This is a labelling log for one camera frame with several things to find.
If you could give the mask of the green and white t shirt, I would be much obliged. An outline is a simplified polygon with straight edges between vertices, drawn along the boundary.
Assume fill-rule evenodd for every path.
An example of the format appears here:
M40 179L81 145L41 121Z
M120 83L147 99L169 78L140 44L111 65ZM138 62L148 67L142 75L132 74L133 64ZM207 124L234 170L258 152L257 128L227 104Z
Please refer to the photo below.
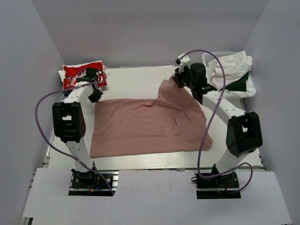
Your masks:
M225 99L243 99L251 98L256 95L256 89L253 85L250 72L247 72L239 80L225 86L223 98Z

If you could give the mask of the pink t shirt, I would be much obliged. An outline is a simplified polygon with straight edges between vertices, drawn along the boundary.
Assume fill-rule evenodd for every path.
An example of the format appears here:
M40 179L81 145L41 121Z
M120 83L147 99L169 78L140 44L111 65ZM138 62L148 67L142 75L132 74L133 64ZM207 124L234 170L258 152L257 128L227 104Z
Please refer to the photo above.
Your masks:
M90 157L196 151L213 145L204 136L199 103L173 79L163 80L156 99L110 99L95 104Z

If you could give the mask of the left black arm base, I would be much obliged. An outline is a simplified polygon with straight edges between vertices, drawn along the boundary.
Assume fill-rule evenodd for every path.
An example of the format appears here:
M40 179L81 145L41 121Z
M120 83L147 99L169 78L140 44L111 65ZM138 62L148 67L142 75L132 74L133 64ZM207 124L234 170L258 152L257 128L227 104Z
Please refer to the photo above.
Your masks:
M72 169L69 196L113 196L118 185L119 172L104 172L103 178L94 172Z

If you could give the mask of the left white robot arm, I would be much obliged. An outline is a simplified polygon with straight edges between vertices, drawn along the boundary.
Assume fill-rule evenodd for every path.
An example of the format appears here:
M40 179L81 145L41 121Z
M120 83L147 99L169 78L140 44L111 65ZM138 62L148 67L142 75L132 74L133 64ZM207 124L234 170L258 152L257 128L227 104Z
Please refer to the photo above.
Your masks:
M99 175L93 171L94 163L88 154L84 141L86 123L82 107L89 100L96 103L102 96L99 89L101 82L106 81L106 74L101 69L87 68L76 78L75 87L68 90L69 95L61 102L52 105L54 134L66 145L75 162L75 170L86 172L83 182L94 187L99 182Z

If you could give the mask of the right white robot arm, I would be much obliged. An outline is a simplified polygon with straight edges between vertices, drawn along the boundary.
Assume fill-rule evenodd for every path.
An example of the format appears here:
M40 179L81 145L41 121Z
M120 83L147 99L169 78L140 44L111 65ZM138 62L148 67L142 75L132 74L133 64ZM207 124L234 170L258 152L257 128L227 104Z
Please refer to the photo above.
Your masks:
M245 112L222 97L222 92L208 84L205 66L193 63L188 66L176 60L179 68L175 69L173 80L178 88L188 87L193 98L201 105L211 109L227 126L226 147L221 159L216 162L210 175L217 187L224 186L228 175L244 165L243 159L259 148L262 143L262 132L259 116L255 112Z

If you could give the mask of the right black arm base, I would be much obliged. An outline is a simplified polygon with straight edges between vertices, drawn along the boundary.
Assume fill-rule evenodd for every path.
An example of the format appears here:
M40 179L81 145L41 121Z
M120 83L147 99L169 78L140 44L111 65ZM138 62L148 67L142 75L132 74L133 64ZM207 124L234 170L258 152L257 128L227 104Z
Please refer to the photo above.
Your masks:
M195 174L191 178L195 183L197 199L240 199L240 185L235 172L215 178L201 178Z

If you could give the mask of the folded red coca-cola t shirt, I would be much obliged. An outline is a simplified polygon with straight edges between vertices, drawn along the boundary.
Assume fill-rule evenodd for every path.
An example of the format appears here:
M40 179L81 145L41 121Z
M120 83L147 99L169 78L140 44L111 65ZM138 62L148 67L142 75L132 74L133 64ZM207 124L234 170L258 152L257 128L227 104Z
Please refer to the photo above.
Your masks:
M76 80L86 75L86 68L95 68L104 71L105 67L101 60L77 65L63 65L59 70L59 76L62 81L62 89L68 89L76 86Z

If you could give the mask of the white plastic basket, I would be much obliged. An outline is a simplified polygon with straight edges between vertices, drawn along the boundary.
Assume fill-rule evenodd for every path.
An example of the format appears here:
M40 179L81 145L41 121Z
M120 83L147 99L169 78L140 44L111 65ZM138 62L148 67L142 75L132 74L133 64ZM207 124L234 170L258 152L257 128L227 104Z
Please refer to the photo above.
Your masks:
M213 52L213 54L219 58L222 56L227 56L227 55L232 55L235 54L236 52ZM213 57L211 54L204 52L202 54L202 63L204 64L204 66L206 67L206 70L209 70L209 62L211 62L212 60L214 60L215 57Z

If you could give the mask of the folded blue t shirt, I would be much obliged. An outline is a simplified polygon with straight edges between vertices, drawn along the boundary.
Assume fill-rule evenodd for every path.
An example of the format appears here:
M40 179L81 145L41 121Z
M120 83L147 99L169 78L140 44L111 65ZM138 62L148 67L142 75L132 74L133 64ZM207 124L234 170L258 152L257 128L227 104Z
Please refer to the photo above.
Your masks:
M69 91L64 91L63 94L67 97L69 95Z

